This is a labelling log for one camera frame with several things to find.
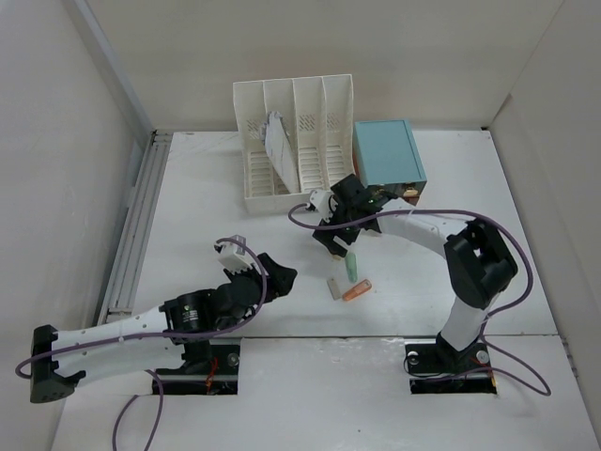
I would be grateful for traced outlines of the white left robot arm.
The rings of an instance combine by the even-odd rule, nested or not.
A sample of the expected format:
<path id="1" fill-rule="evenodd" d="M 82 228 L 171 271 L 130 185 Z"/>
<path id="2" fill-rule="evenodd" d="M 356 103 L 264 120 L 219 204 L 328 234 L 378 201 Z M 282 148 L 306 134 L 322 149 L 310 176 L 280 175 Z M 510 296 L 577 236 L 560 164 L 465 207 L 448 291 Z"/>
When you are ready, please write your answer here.
<path id="1" fill-rule="evenodd" d="M 182 294 L 146 312 L 101 326 L 33 332 L 30 400 L 49 403 L 79 386 L 147 369 L 204 370 L 211 338 L 251 320 L 266 303 L 293 288 L 297 271 L 268 254 L 255 255 L 232 242 L 216 246 L 226 283 Z"/>

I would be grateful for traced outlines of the teal mini drawer cabinet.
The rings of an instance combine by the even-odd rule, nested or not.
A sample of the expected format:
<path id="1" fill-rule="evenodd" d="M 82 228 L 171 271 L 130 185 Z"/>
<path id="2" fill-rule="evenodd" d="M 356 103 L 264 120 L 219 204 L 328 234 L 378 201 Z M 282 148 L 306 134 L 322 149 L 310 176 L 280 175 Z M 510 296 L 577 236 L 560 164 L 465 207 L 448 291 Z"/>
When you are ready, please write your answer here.
<path id="1" fill-rule="evenodd" d="M 427 177 L 406 119 L 357 121 L 353 132 L 355 171 L 364 186 L 377 186 L 415 206 Z"/>

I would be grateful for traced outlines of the grey eraser block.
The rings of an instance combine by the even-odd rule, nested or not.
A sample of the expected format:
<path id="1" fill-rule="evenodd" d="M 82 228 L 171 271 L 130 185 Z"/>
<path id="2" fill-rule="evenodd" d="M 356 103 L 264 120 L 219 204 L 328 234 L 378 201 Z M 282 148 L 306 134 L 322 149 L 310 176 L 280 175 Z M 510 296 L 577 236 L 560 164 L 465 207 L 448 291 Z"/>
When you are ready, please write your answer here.
<path id="1" fill-rule="evenodd" d="M 337 281 L 334 278 L 329 278 L 327 280 L 328 289 L 330 294 L 334 300 L 340 300 L 342 298 L 342 293 L 337 284 Z"/>

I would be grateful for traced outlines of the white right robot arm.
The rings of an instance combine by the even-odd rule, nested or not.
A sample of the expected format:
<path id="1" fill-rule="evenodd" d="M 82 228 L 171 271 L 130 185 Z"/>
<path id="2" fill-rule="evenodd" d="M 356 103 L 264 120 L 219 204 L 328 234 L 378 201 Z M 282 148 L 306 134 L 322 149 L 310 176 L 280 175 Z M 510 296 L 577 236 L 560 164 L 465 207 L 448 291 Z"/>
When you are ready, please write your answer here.
<path id="1" fill-rule="evenodd" d="M 334 256 L 345 257 L 360 232 L 371 230 L 406 239 L 444 258 L 455 301 L 436 337 L 435 358 L 448 370 L 465 364 L 490 305 L 517 274 L 499 230 L 487 220 L 419 213 L 405 199 L 381 187 L 365 187 L 354 175 L 329 191 L 313 190 L 309 204 L 321 215 L 313 238 Z"/>

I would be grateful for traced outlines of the white paper booklet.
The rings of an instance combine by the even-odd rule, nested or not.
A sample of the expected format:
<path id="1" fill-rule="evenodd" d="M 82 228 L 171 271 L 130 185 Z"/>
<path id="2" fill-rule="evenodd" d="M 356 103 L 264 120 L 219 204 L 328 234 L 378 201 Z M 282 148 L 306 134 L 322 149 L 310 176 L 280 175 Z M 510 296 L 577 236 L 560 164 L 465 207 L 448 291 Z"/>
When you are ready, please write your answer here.
<path id="1" fill-rule="evenodd" d="M 277 111 L 269 111 L 259 136 L 279 179 L 291 194 L 298 194 L 301 191 L 298 169 L 283 116 Z"/>

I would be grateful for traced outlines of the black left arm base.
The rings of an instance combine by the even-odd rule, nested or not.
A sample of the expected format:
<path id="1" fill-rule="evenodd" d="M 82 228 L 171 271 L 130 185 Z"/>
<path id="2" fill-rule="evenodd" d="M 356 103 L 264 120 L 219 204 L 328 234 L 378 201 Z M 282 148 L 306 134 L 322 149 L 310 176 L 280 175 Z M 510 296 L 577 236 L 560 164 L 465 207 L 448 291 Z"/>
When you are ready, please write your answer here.
<path id="1" fill-rule="evenodd" d="M 156 374 L 168 396 L 234 396 L 239 389 L 241 339 L 210 341 L 210 358 L 178 369 L 159 368 Z"/>

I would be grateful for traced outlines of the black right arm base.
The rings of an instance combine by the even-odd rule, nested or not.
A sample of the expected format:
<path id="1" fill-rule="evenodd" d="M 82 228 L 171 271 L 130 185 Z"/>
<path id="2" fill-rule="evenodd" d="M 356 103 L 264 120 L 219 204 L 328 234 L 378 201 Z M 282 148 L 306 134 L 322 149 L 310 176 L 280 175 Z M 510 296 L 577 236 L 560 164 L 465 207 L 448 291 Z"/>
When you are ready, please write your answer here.
<path id="1" fill-rule="evenodd" d="M 404 369 L 413 395 L 496 395 L 487 346 L 476 338 L 457 351 L 439 335 L 405 344 Z"/>

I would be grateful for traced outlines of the green capsule case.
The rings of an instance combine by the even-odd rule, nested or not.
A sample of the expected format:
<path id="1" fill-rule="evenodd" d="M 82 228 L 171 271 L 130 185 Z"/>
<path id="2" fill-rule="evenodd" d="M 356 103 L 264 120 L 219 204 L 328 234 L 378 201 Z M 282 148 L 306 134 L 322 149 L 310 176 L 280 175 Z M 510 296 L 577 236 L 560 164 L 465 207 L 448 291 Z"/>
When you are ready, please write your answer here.
<path id="1" fill-rule="evenodd" d="M 358 263 L 354 253 L 348 252 L 345 256 L 345 266 L 347 271 L 348 281 L 352 284 L 358 282 Z"/>

